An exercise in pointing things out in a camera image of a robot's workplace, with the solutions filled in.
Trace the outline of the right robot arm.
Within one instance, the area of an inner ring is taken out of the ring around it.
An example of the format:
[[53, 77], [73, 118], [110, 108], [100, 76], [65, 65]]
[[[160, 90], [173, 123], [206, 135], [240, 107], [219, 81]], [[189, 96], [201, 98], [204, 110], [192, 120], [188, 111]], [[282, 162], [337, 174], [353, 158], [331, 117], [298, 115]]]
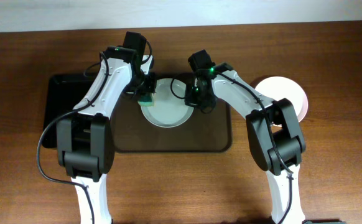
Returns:
[[298, 181], [306, 144], [292, 103], [256, 91], [231, 65], [215, 64], [205, 50], [192, 54], [188, 63], [193, 78], [185, 104], [203, 113], [218, 100], [234, 108], [245, 119], [251, 155], [266, 173], [273, 223], [306, 223]]

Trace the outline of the green yellow sponge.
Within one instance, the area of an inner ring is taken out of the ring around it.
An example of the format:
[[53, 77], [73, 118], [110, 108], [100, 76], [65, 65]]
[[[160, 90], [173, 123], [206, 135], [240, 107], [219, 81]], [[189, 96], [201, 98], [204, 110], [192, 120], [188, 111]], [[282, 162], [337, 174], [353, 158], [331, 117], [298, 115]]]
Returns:
[[154, 105], [153, 94], [152, 93], [142, 94], [137, 102], [140, 106], [146, 106], [146, 107], [153, 106]]

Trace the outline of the white plate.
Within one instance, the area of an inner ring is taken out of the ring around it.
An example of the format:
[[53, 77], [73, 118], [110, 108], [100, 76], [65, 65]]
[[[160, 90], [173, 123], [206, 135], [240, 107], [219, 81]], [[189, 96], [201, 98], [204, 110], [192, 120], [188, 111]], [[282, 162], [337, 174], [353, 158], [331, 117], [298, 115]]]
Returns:
[[308, 109], [309, 109], [309, 101], [308, 101], [307, 95], [304, 94], [302, 97], [302, 107], [301, 107], [300, 113], [297, 115], [297, 119], [299, 120], [299, 122], [301, 122], [305, 118], [305, 116], [307, 115]]
[[287, 98], [293, 104], [296, 115], [300, 113], [302, 97], [306, 94], [298, 83], [286, 77], [265, 78], [255, 90], [277, 101]]

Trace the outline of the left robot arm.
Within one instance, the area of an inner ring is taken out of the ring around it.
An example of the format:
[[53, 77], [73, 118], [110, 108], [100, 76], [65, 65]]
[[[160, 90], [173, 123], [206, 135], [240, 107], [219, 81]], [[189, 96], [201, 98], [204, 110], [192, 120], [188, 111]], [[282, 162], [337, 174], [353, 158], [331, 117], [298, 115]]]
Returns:
[[75, 186], [82, 223], [112, 223], [106, 179], [114, 162], [111, 116], [122, 95], [152, 105], [153, 56], [140, 33], [127, 32], [120, 46], [100, 52], [100, 70], [72, 112], [56, 121], [58, 163]]

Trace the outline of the pale blue plate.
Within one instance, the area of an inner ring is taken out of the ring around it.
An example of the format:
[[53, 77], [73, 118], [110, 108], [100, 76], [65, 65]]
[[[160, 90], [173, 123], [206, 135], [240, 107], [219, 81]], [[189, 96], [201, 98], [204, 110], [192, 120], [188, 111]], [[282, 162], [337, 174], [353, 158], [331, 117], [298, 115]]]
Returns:
[[179, 97], [185, 94], [186, 84], [171, 78], [157, 80], [155, 93], [153, 94], [154, 105], [142, 106], [141, 111], [150, 123], [161, 128], [174, 128], [186, 122], [192, 115], [194, 108], [187, 106]]

